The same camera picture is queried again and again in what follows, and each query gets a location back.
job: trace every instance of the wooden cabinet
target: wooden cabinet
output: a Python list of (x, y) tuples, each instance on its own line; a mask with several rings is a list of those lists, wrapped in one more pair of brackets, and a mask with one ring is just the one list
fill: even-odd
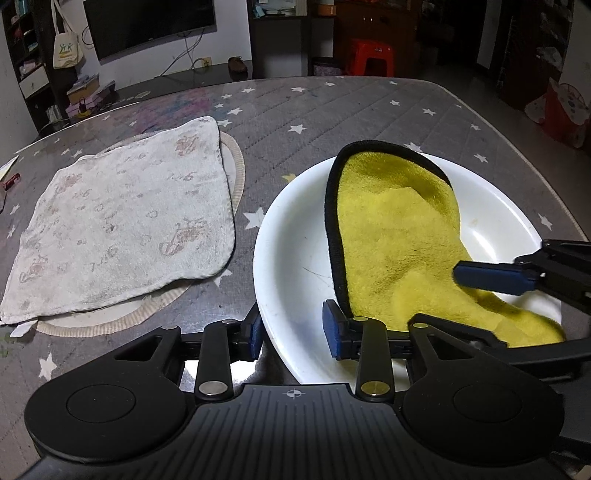
[(420, 0), (407, 0), (400, 6), (390, 6), (337, 0), (334, 57), (342, 64), (347, 63), (351, 38), (382, 41), (396, 52), (395, 75), (412, 76), (420, 3)]

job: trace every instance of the tote bag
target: tote bag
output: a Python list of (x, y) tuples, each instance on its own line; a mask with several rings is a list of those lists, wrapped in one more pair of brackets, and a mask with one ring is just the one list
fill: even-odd
[[(63, 20), (64, 33), (61, 33), (57, 28), (56, 10)], [(84, 57), (82, 46), (78, 41), (78, 35), (64, 17), (59, 0), (51, 0), (51, 14), (56, 29), (56, 40), (53, 45), (53, 67), (55, 69), (65, 69), (78, 65)]]

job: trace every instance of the red plastic stool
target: red plastic stool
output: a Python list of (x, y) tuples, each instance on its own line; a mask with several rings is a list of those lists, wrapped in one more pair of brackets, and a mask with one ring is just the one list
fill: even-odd
[(394, 49), (387, 43), (374, 40), (351, 39), (348, 75), (365, 75), (369, 59), (385, 60), (386, 77), (394, 76)]

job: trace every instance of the brown slipper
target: brown slipper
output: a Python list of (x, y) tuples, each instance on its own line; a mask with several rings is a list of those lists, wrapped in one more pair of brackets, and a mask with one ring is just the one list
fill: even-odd
[(247, 66), (242, 61), (242, 57), (230, 57), (228, 59), (228, 69), (230, 73), (246, 73)]

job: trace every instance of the television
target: television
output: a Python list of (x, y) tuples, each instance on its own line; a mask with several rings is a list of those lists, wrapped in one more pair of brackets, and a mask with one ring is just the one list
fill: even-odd
[(215, 25), (213, 0), (85, 0), (96, 55)]

